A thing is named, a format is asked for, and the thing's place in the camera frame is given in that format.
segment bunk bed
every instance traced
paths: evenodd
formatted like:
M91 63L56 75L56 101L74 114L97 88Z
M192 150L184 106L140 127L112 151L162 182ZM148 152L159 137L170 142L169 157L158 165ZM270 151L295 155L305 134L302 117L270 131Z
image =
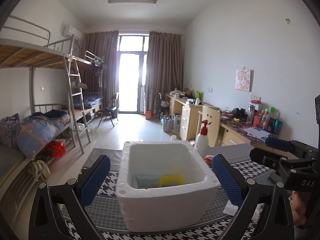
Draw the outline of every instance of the bunk bed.
M36 33L31 33L10 26L4 26L4 28L36 36L40 39L45 40L47 44L45 46L39 46L23 41L0 38L0 68L29 67L29 96L32 114L37 111L46 113L52 109L66 111L69 114L70 118L67 123L63 123L63 128L59 130L59 133L63 132L67 128L70 128L74 147L76 147L76 134L78 144L81 148L82 153L84 153L80 139L81 133L77 130L77 128L75 128L75 123L80 118L84 118L86 129L83 130L83 132L86 131L88 140L90 142L85 115L92 110L98 110L102 102L100 101L90 108L84 108L82 89L78 89L78 92L75 92L74 89L71 88L71 80L76 79L81 81L79 69L89 69L91 67L102 64L103 60L89 51L85 52L84 59L73 55L73 47L78 46L77 42L74 39L74 36L61 41L50 43L51 33L46 28L15 16L10 17L35 26L42 31L45 31L46 35L38 35ZM63 52L63 45L67 41L70 42L70 46L68 52L66 53ZM62 43L61 51L56 50L56 45L60 43ZM54 102L52 104L35 104L34 71L37 68L54 68L66 70L66 74L68 75L68 100L66 103ZM73 104L73 97L75 96L80 97L80 109L76 109ZM14 223L17 218L17 214L22 206L22 203L25 200L25 197L27 196L33 185L42 176L40 173L36 178L34 178L28 173L27 170L30 166L31 161L32 160L26 158L21 151L15 151L10 149L9 147L0 145L0 163L4 168L2 169L2 172L0 174L0 201L2 203L2 206L8 206L7 201L13 201L13 204L16 206L16 210L15 212L13 212L13 214L11 214L11 211L9 212L11 214L11 218L9 221L10 224ZM14 192L14 195L16 195L17 198L11 200L10 197L5 197L6 193L8 192Z

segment bed frame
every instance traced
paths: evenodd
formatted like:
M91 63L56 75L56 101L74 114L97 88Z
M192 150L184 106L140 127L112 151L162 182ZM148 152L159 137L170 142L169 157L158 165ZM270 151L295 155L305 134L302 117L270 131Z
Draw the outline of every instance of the bed frame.
M29 90L30 90L30 108L31 112L34 113L37 109L40 111L47 112L51 109L57 109L62 110L62 106L66 105L68 108L66 111L68 111L70 115L70 122L64 127L63 130L67 128L71 128L72 133L72 139L74 147L76 146L75 142L75 136L74 136L74 129L73 129L73 123L74 120L79 120L81 117L83 117L83 114L78 112L78 110L74 109L73 106L73 100L70 96L71 85L70 85L70 76L80 76L76 74L71 74L71 68L76 67L76 69L89 69L92 66L92 62L101 64L103 60L94 54L90 53L89 51L86 51L84 54L84 59L76 57L73 55L73 46L77 44L77 42L74 39L74 36L71 38L67 38L61 41L56 41L53 43L50 43L50 37L51 33L46 28L43 28L39 25L36 25L32 22L26 21L24 19L21 19L19 17L15 16L9 16L10 18L13 18L15 20L19 20L22 22L25 22L27 24L30 24L32 26L35 26L42 31L47 32L47 36L41 36L35 33L31 33L25 30L20 30L17 28L13 28L10 26L4 26L3 28L11 29L18 32L27 33L33 36L36 36L40 39L43 39L46 41L45 46L39 46L23 41L17 41L17 40L10 40L10 39L2 39L0 38L0 68L18 68L18 67L29 67L30 69L30 81L29 81ZM66 41L70 41L70 47L68 53L64 53L63 50L63 44ZM61 51L55 50L56 45L62 43ZM34 71L36 68L54 68L54 69L65 69L68 75L68 101L66 103L53 103L53 104L35 104L34 99ZM82 90L80 89L80 93L76 93L77 95L82 95ZM85 109L84 113L87 114L91 110L96 109L97 106L91 108L91 109ZM79 140L80 148L83 151L81 141ZM0 184L0 201L2 202L5 200L5 194L6 192L11 192L12 190L15 192L15 194L18 196L17 199L12 200L14 201L14 204L16 205L16 209L14 212L10 211L11 219L9 223L11 225L14 224L17 215L19 213L19 210L30 192L31 188L35 183L37 183L38 179L42 177L41 174L38 175L37 178L33 178L32 175L28 174L27 167L31 160L24 158L15 165L12 166L8 174L6 175L5 180L1 181Z

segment white foam container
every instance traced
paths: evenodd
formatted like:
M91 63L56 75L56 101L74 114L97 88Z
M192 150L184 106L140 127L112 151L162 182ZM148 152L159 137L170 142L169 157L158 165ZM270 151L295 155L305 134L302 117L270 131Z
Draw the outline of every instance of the white foam container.
M133 188L135 176L180 174L184 185ZM127 228L157 232L198 222L220 183L187 141L125 142L116 196Z

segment bed ladder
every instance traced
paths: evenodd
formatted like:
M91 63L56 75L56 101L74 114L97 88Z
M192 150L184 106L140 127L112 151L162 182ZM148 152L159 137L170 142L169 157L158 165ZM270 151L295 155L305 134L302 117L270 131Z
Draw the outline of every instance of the bed ladder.
M71 88L71 77L75 77L76 81L81 82L80 72L79 72L77 61L74 59L74 61L75 61L75 74L71 74L71 62L73 59L72 59L72 57L69 57L68 64L67 64L65 57L63 57L63 58L64 58L64 63L65 63L66 71L68 74L68 80L69 80L69 83L68 83L68 109L69 109L69 113L70 112L72 113L72 117L70 117L70 129L71 129L73 146L76 147L76 140L75 140L75 134L74 134L74 133L76 133L81 152L82 152L82 154L84 154L84 150L83 150L80 136L82 135L82 133L84 131L86 131L89 143L91 142L91 140L90 140L90 135L89 135L89 130L88 130L87 119L85 118L82 88L78 88L80 90L80 92L75 93L75 94L72 93L72 88ZM76 127L77 120L76 120L76 114L75 114L75 106L73 104L73 97L74 96L80 96L81 113L82 113L82 118L83 118L84 126L85 126L84 130L81 132L79 132L78 128Z

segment brown curtain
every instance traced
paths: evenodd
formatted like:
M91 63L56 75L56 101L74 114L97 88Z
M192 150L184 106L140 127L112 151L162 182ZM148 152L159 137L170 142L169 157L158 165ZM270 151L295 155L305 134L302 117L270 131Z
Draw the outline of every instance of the brown curtain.
M154 100L183 86L181 35L150 32L145 84L146 110L153 111Z
M80 72L81 81L87 84L88 89L84 92L101 92L103 96L103 106L107 106L110 98L119 92L119 70L117 69L117 44L118 31L88 33L84 37L82 56L86 50L104 59L107 65L102 71L102 88L99 86L99 76L95 76L91 69Z

